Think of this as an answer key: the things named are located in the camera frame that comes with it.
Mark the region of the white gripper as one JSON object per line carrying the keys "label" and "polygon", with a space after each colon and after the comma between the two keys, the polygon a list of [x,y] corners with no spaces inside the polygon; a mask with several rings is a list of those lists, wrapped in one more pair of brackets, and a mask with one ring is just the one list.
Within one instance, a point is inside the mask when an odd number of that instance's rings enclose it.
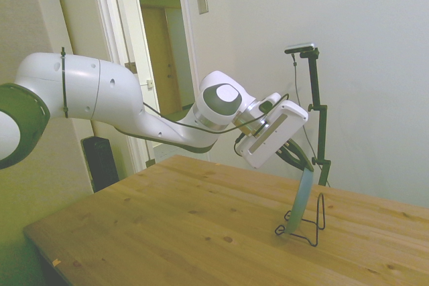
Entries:
{"label": "white gripper", "polygon": [[283,161],[304,171],[314,168],[305,152],[291,137],[307,122],[308,113],[296,103],[283,100],[273,108],[259,132],[239,145],[238,153],[254,168],[261,167],[276,153]]}

